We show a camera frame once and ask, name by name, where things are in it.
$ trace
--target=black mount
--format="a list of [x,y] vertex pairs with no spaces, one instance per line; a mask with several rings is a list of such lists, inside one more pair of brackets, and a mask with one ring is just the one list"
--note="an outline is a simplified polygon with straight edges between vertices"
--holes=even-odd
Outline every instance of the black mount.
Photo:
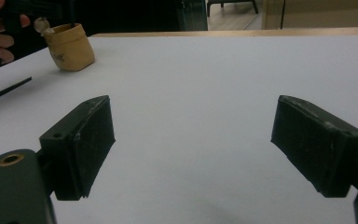
[[88,197],[115,143],[109,97],[90,99],[40,137],[42,149],[0,155],[0,223],[55,224],[49,195]]

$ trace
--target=clamp jaw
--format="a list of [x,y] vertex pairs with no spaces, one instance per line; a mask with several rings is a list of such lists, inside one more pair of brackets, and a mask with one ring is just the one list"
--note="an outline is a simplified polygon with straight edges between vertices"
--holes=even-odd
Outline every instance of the clamp jaw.
[[[358,129],[317,105],[280,96],[271,142],[324,197],[358,189]],[[358,224],[358,195],[354,207]]]

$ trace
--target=table surface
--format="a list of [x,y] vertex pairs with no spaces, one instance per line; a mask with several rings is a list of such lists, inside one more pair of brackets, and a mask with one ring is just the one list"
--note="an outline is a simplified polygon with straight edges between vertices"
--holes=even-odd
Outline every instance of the table surface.
[[0,68],[0,90],[33,77],[0,97],[0,154],[111,98],[117,142],[88,199],[51,196],[59,223],[354,223],[357,190],[325,199],[270,135],[282,94],[358,128],[358,34],[137,36],[91,37],[80,72],[46,49]]

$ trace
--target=brass insert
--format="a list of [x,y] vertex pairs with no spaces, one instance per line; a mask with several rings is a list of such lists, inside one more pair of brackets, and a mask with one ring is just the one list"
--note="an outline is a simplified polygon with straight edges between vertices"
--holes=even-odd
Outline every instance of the brass insert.
[[24,155],[22,154],[10,154],[0,160],[0,166],[13,165],[21,161],[22,159],[24,159]]

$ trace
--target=bamboo cup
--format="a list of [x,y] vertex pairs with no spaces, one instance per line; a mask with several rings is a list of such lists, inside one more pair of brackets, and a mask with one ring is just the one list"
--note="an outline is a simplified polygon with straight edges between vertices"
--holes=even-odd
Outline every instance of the bamboo cup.
[[55,64],[65,71],[80,71],[95,62],[94,52],[81,24],[65,24],[52,28],[54,34],[45,35]]

